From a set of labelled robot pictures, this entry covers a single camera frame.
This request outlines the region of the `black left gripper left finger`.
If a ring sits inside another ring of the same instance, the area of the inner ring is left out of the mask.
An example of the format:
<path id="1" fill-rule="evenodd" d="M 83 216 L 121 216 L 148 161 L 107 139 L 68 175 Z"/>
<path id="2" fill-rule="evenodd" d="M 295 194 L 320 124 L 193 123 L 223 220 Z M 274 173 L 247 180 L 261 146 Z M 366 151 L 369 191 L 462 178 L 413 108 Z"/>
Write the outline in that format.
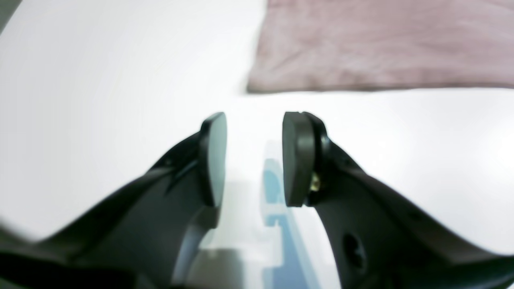
<path id="1" fill-rule="evenodd" d="M 145 174 L 50 237 L 2 232 L 2 289 L 175 289 L 223 198 L 226 115 L 204 120 Z"/>

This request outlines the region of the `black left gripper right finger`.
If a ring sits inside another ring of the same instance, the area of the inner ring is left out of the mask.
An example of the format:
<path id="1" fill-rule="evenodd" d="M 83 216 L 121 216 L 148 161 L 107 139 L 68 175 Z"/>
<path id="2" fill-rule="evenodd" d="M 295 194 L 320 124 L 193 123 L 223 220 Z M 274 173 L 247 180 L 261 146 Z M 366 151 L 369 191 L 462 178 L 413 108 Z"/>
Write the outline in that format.
<path id="1" fill-rule="evenodd" d="M 513 256 L 480 248 L 367 174 L 321 119 L 286 112 L 285 203 L 314 208 L 343 289 L 506 289 Z"/>

